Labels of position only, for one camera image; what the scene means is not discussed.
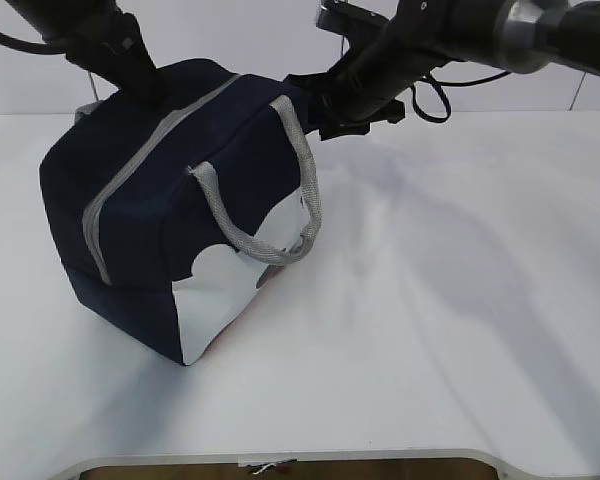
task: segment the gray zipper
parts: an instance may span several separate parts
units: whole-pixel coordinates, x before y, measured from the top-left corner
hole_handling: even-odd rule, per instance
[[[142,165],[147,159],[151,152],[156,146],[167,136],[169,133],[176,128],[182,121],[184,121],[189,115],[200,110],[207,103],[215,99],[224,90],[226,90],[233,82],[235,82],[239,75],[232,77],[224,85],[218,87],[212,92],[208,93],[204,97],[200,98],[196,102],[189,105],[187,108],[182,110],[174,110],[167,115],[158,124],[149,140],[138,150],[138,152],[129,160],[124,167],[111,179],[111,181],[100,191],[100,193],[91,201],[87,208],[85,208],[82,215],[82,233],[87,243],[89,253],[96,262],[98,270],[100,271],[100,277],[102,281],[107,285],[112,285],[111,277],[107,271],[107,264],[102,254],[102,248],[100,247],[100,213],[105,202],[122,186],[124,183],[134,174],[134,172]]]

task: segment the white panel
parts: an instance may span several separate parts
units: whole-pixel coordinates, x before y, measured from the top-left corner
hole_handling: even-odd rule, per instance
[[[299,245],[309,214],[300,190],[278,203],[255,237],[278,249]],[[185,365],[196,362],[227,326],[260,291],[260,281],[275,276],[280,267],[269,266],[236,252],[229,245],[212,245],[195,258],[192,277],[173,284]]]
[[[349,3],[368,8],[388,18],[395,15],[398,0],[354,0]],[[453,63],[434,71],[438,80],[470,81],[500,70],[472,63]],[[582,75],[551,65],[532,75],[515,75],[497,82],[470,88],[447,88],[454,111],[567,110],[573,102]],[[411,94],[405,94],[410,108]],[[427,112],[444,108],[427,85],[418,88],[418,100]]]
[[[186,369],[71,291],[35,181],[71,122],[0,116],[0,480],[289,452],[600,477],[600,112],[315,144],[313,252]]]
[[[239,73],[282,79],[315,73],[338,58],[337,35],[314,26],[318,0],[122,0],[134,13],[157,65],[211,58]],[[101,93],[111,93],[110,85]]]
[[[4,0],[0,0],[0,31],[41,41]],[[29,55],[0,46],[0,113],[71,112],[91,98],[86,73],[62,55]]]
[[[575,110],[600,110],[600,78],[587,75],[574,106]]]

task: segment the white table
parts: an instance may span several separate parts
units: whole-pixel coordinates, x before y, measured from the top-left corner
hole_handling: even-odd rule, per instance
[[[600,113],[317,144],[325,226],[182,368],[74,299],[0,116],[0,480],[103,465],[461,456],[600,475]]]

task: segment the bag strap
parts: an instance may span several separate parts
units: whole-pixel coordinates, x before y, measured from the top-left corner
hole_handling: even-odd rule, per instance
[[[209,162],[201,163],[191,170],[191,174],[198,180],[220,230],[234,247],[259,262],[286,266],[302,260],[313,248],[322,226],[322,209],[315,161],[293,102],[286,95],[282,95],[271,103],[271,107],[278,113],[287,137],[298,156],[300,190],[309,210],[309,223],[300,233],[300,241],[296,247],[288,252],[283,251],[240,230],[227,213],[220,195],[218,174]]]

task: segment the white wall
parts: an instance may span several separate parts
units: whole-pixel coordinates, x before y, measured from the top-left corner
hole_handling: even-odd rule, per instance
[[[119,0],[142,26],[158,65],[211,58],[229,70],[282,79],[338,59],[340,39],[314,26],[317,0]],[[99,82],[99,91],[111,87]]]
[[[0,31],[39,42],[37,32],[0,0]],[[62,56],[42,57],[0,46],[0,113],[58,113],[91,99],[85,72]]]
[[[388,17],[398,4],[398,0],[351,1]],[[138,17],[158,65],[208,57],[236,72],[282,78],[287,73],[324,71],[339,56],[340,39],[314,26],[318,0],[119,0],[119,4]],[[0,0],[0,30],[39,41],[4,0]],[[457,63],[435,73],[441,80],[460,81],[494,72]],[[534,75],[448,92],[457,111],[566,110],[581,78],[578,72],[552,66]],[[103,96],[114,90],[104,81],[97,83]],[[404,99],[410,104],[410,94]],[[426,110],[441,110],[426,85],[419,89],[419,99]],[[32,56],[0,46],[0,113],[71,112],[91,100],[86,74],[61,56]],[[575,108],[600,109],[600,80],[586,79]]]
[[[574,110],[600,110],[600,78],[587,75]]]

